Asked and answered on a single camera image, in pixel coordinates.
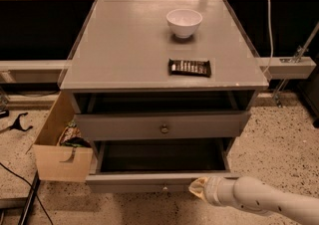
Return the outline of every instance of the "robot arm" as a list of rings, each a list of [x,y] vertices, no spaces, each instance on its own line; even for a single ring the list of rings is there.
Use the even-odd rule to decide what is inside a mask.
[[[276,212],[301,224],[319,224],[319,199],[285,193],[252,177],[203,177],[189,190],[214,206],[232,206],[260,215]]]

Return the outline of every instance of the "drawer knob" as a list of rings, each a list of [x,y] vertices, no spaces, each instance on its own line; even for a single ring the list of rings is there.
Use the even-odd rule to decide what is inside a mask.
[[[168,127],[166,124],[163,124],[161,127],[160,127],[160,132],[162,133],[168,133]]]

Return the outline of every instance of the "cardboard box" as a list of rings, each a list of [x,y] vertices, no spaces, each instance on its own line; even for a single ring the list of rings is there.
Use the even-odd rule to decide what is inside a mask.
[[[41,180],[86,180],[93,155],[92,149],[57,145],[61,133],[73,116],[74,111],[68,96],[60,93],[33,145]]]

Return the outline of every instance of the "white bowl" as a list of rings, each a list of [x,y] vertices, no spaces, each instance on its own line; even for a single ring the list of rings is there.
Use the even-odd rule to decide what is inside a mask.
[[[190,37],[202,21],[201,14],[190,9],[172,10],[167,13],[166,18],[170,29],[179,38]]]

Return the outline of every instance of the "floor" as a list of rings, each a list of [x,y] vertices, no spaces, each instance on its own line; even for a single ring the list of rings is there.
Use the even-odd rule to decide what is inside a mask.
[[[18,113],[28,132],[10,130],[0,136],[0,161],[32,182],[36,171],[32,143],[55,97],[21,98],[9,105],[10,116],[0,119],[0,129]],[[248,175],[280,189],[319,198],[319,129],[298,95],[282,95],[278,108],[270,94],[261,94],[241,137],[228,156],[231,171]],[[24,197],[29,186],[0,168],[0,199]],[[257,216],[231,207],[213,207],[185,193],[96,194],[85,183],[42,181],[39,191],[54,224],[297,224],[273,214]],[[3,224],[18,224],[21,209],[6,210]],[[35,201],[29,224],[50,224]]]

